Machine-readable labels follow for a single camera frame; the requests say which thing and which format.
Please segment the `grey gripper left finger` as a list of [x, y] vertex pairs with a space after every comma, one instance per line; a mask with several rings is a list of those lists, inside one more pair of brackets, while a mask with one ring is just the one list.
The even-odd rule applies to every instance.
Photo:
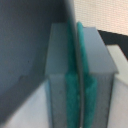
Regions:
[[45, 75], [51, 88], [53, 128], [77, 128], [79, 80], [70, 21], [51, 26]]

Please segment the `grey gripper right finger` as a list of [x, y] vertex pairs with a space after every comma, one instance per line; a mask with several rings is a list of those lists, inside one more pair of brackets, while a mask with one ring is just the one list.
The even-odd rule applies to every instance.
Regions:
[[107, 128], [117, 67], [95, 27], [77, 23], [85, 82], [84, 128]]

